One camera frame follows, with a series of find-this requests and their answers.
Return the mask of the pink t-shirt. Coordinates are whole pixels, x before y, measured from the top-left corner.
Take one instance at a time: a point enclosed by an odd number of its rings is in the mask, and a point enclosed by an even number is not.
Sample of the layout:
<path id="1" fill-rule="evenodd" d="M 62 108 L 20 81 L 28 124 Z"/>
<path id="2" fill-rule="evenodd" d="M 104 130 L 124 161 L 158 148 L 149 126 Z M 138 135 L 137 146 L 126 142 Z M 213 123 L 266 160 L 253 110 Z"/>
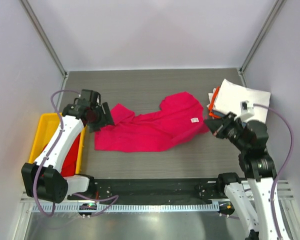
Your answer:
<path id="1" fill-rule="evenodd" d="M 114 125 L 94 135 L 97 151 L 163 152 L 209 132 L 204 108 L 190 93 L 165 97 L 156 112 L 136 115 L 118 103 L 111 111 Z"/>

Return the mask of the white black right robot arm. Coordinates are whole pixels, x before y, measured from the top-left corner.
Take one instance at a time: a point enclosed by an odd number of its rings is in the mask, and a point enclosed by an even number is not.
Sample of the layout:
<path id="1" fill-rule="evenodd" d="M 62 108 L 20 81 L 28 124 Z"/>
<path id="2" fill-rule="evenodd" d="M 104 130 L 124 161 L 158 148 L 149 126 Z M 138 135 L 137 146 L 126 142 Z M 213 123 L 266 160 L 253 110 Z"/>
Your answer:
<path id="1" fill-rule="evenodd" d="M 247 240 L 288 240 L 277 195 L 276 167 L 267 151 L 265 123 L 250 120 L 245 125 L 232 112 L 219 119 L 206 119 L 206 126 L 218 139 L 229 140 L 239 151 L 239 166 L 252 192 L 248 199 L 236 173 L 218 175 L 216 194 L 228 198 L 245 230 Z"/>

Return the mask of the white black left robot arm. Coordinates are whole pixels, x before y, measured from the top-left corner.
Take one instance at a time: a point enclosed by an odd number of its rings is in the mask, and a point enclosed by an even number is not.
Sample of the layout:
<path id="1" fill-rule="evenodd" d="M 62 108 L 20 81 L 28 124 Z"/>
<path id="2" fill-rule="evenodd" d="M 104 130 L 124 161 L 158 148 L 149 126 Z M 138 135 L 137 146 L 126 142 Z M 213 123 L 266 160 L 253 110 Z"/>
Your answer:
<path id="1" fill-rule="evenodd" d="M 94 177 L 86 174 L 64 177 L 61 171 L 69 150 L 85 127 L 96 132 L 114 124 L 109 105 L 80 100 L 78 104 L 68 104 L 60 117 L 61 121 L 42 153 L 34 163 L 25 163 L 21 169 L 26 194 L 37 203 L 44 200 L 59 204 L 74 194 L 90 200 L 96 195 Z"/>

